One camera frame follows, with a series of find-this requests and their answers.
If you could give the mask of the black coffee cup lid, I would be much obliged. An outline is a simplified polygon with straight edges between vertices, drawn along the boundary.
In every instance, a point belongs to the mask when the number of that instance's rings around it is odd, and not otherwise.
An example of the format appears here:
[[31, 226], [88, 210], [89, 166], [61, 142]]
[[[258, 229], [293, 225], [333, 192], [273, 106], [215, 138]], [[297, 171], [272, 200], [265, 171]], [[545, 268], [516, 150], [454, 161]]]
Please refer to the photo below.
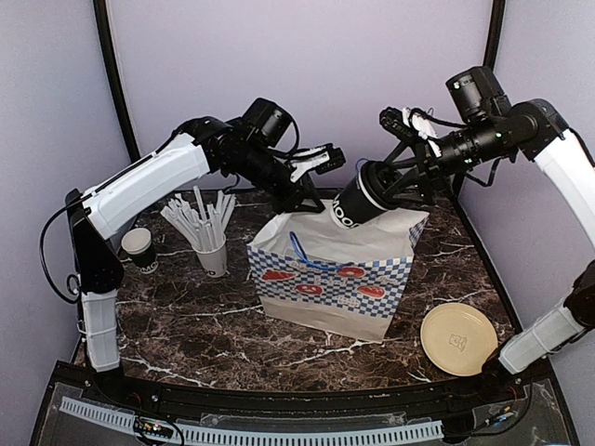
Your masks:
[[384, 162], [367, 161], [356, 176], [356, 188], [376, 209], [392, 211], [400, 206], [400, 201], [389, 192], [402, 175]]

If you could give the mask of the black and white paper cup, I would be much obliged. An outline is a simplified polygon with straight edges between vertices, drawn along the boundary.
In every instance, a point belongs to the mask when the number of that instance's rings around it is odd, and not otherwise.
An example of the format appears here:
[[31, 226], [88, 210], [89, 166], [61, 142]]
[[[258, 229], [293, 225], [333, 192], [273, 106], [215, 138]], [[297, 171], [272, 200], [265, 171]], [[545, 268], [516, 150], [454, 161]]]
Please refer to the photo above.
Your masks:
[[333, 199], [330, 215], [341, 228], [354, 229], [389, 211], [370, 204], [356, 188], [356, 176]]

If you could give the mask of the blue checkered paper bag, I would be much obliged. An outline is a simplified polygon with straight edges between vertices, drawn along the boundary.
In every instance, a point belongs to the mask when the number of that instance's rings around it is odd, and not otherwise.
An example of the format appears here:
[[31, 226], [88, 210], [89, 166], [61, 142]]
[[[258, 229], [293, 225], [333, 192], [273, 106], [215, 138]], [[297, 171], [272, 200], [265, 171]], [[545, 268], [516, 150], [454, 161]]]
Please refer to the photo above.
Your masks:
[[324, 206], [273, 217], [247, 245], [258, 297], [270, 317], [381, 343], [430, 215], [397, 209], [345, 229]]

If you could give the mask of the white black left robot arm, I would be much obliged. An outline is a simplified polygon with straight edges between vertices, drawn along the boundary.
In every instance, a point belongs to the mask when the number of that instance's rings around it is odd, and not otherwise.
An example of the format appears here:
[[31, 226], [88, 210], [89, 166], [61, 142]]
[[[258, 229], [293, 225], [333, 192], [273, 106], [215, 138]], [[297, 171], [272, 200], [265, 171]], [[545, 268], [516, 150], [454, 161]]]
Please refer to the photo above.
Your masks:
[[139, 213], [179, 187], [217, 172], [236, 175], [272, 196], [277, 213], [323, 210], [309, 172], [330, 159], [330, 144], [290, 151], [276, 145], [293, 117], [276, 103], [257, 98], [240, 117], [213, 116], [179, 125], [157, 150], [85, 192], [72, 190], [62, 213], [68, 217], [75, 273], [70, 303], [82, 310], [87, 364], [99, 373], [96, 391], [111, 405], [131, 397], [121, 365], [115, 300], [124, 268], [111, 239]]

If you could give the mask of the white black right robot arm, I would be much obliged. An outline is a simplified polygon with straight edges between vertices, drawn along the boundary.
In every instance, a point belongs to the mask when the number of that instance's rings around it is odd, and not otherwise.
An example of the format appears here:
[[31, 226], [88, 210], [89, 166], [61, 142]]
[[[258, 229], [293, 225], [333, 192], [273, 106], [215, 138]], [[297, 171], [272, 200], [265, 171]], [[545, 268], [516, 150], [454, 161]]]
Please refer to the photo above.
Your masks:
[[[544, 186], [557, 210], [573, 214], [588, 243], [594, 241], [594, 162], [584, 141], [554, 106], [534, 98], [511, 103], [493, 70], [475, 66], [446, 87], [462, 119], [439, 137], [438, 118], [419, 108], [386, 108], [380, 125], [401, 142], [383, 162], [380, 196], [389, 205], [431, 203], [449, 177], [488, 162], [524, 158], [530, 178]], [[493, 403], [509, 390], [510, 374], [580, 339], [594, 328], [594, 265], [589, 263], [570, 293], [530, 327], [514, 335], [483, 366], [474, 394]]]

